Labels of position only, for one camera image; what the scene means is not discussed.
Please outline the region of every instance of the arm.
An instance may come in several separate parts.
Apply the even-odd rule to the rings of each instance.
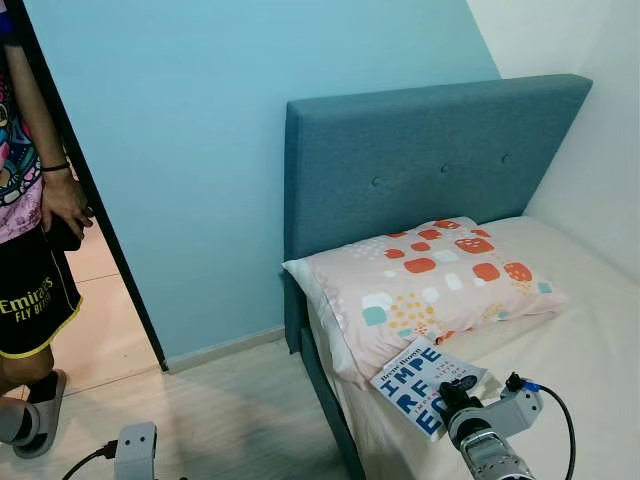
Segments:
[[[29,126],[33,143],[44,168],[65,165],[67,159],[51,115],[42,98],[24,50],[18,45],[4,45],[7,64],[13,83],[16,102]],[[53,215],[61,217],[79,237],[83,238],[78,222],[90,227],[93,216],[87,199],[74,180],[69,168],[42,173],[42,223],[45,230],[51,227]]]

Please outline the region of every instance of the hand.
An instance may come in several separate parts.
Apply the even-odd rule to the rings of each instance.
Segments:
[[[82,240],[84,234],[79,224],[91,227],[93,212],[87,203],[82,187],[70,170],[43,173],[42,224],[46,232],[51,228],[53,215],[62,218],[73,233]]]

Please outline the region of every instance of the baseboard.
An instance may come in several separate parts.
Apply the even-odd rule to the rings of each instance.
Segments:
[[[281,338],[284,338],[284,326],[266,330],[255,335],[241,337],[237,340],[216,345],[214,347],[196,350],[195,352],[187,353],[186,355],[169,358],[167,359],[167,367],[171,374],[182,372],[189,368],[197,367],[203,363],[208,363],[233,353],[242,352],[264,343],[275,342]]]

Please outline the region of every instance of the blue-gray headboard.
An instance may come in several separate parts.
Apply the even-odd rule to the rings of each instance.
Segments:
[[[291,102],[285,148],[285,260],[465,215],[521,215],[591,80],[495,80]],[[287,275],[292,351],[308,324]]]

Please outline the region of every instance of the tiled floor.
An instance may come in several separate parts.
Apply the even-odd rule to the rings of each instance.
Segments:
[[[56,367],[69,374],[68,393],[158,368],[99,227],[86,235],[68,254],[84,303],[52,344]]]
[[[24,461],[0,446],[0,478],[54,480],[125,425],[158,426],[155,478],[346,480],[299,355],[284,340],[177,375],[143,373],[68,396],[46,456]],[[78,480],[113,479],[91,462]]]

